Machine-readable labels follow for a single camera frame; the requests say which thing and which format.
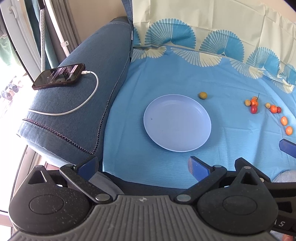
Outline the orange mandarin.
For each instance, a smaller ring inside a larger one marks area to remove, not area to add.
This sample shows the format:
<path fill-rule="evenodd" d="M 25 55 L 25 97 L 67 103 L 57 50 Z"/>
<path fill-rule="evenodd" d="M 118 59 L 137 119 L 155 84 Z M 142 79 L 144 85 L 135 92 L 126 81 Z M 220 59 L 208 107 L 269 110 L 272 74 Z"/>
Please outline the orange mandarin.
<path fill-rule="evenodd" d="M 291 126 L 287 126 L 285 129 L 285 133 L 290 136 L 293 134 L 293 128 Z"/>
<path fill-rule="evenodd" d="M 281 119 L 280 119 L 280 122 L 283 126 L 286 126 L 288 124 L 288 119 L 286 116 L 283 116 Z"/>
<path fill-rule="evenodd" d="M 270 111 L 271 111 L 271 113 L 277 113 L 278 112 L 278 107 L 276 105 L 271 105 L 270 106 Z"/>

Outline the yellow small fruit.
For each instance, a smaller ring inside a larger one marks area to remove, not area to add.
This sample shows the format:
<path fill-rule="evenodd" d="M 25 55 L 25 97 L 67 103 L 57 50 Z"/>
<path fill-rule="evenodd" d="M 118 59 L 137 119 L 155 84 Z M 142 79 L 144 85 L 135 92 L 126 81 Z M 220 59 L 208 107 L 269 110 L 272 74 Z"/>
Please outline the yellow small fruit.
<path fill-rule="evenodd" d="M 246 105 L 246 106 L 251 106 L 251 105 L 252 105 L 252 103 L 251 103 L 251 101 L 250 101 L 250 100 L 246 100 L 246 101 L 245 101 L 245 105 Z"/>
<path fill-rule="evenodd" d="M 266 103 L 266 104 L 265 104 L 265 107 L 266 107 L 267 109 L 270 109 L 271 104 L 270 104 L 270 103 Z"/>

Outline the orange kumquat with stem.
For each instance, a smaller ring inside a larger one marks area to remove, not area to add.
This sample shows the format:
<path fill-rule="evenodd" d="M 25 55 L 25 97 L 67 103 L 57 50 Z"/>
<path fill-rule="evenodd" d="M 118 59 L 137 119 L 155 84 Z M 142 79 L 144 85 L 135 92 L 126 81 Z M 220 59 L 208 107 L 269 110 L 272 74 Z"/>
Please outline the orange kumquat with stem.
<path fill-rule="evenodd" d="M 259 98 L 259 94 L 258 96 L 253 96 L 251 99 L 251 106 L 258 106 L 258 98 Z"/>

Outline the yellow-green small fruit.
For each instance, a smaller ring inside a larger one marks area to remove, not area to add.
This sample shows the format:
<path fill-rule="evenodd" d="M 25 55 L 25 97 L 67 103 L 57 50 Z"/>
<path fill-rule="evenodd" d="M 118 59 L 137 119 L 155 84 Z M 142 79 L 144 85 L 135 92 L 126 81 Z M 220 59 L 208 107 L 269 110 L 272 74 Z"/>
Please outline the yellow-green small fruit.
<path fill-rule="evenodd" d="M 200 92 L 199 93 L 199 98 L 200 99 L 206 99 L 208 97 L 208 94 L 206 92 Z"/>

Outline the blue sofa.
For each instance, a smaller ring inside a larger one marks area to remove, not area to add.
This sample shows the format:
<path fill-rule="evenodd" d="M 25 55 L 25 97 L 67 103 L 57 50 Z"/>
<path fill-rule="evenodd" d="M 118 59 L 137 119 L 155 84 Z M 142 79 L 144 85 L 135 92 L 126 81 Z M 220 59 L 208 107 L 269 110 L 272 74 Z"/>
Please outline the blue sofa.
<path fill-rule="evenodd" d="M 82 42 L 63 65 L 85 64 L 87 75 L 72 85 L 39 90 L 18 135 L 52 165 L 102 159 L 111 106 L 131 60 L 132 26 L 118 17 Z"/>

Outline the light blue plastic plate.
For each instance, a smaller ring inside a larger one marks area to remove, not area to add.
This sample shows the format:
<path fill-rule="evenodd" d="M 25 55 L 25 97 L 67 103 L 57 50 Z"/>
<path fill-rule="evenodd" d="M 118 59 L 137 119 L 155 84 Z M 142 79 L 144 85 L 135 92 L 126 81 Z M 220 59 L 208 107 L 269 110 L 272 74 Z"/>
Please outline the light blue plastic plate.
<path fill-rule="evenodd" d="M 179 153 L 203 146 L 212 129 L 206 109 L 194 99 L 179 94 L 154 99 L 145 109 L 143 123 L 148 136 L 158 146 Z"/>

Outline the blue patterned cloth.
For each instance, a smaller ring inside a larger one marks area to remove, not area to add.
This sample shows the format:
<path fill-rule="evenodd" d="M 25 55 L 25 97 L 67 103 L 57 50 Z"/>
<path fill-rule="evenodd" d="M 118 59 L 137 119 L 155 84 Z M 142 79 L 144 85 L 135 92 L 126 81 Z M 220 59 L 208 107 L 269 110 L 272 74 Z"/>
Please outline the blue patterned cloth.
<path fill-rule="evenodd" d="M 295 169 L 278 146 L 287 137 L 280 118 L 295 127 L 295 21 L 261 1 L 133 1 L 132 23 L 132 62 L 108 117 L 104 172 L 186 189 L 196 182 L 191 156 L 227 169 L 242 157 L 271 179 Z M 211 134 L 200 148 L 168 151 L 145 131 L 146 107 L 168 94 L 208 112 Z M 245 101 L 258 94 L 252 114 Z"/>

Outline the black smartphone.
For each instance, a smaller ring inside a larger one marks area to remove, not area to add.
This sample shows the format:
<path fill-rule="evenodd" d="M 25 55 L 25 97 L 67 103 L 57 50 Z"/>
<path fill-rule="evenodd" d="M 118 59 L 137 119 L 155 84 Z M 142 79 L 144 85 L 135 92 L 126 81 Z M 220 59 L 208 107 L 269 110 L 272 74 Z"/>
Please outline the black smartphone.
<path fill-rule="evenodd" d="M 45 70 L 36 78 L 32 89 L 40 90 L 74 84 L 79 80 L 84 70 L 85 64 L 83 63 Z"/>

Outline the grey curtain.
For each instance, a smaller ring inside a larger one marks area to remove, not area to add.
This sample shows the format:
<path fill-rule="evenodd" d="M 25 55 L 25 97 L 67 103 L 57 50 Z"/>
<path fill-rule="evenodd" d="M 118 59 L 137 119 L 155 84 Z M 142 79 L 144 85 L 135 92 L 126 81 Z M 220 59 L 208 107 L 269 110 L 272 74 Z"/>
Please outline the grey curtain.
<path fill-rule="evenodd" d="M 40 5 L 24 1 L 33 38 L 41 54 Z M 43 1 L 45 15 L 45 66 L 57 67 L 81 43 L 69 1 Z"/>

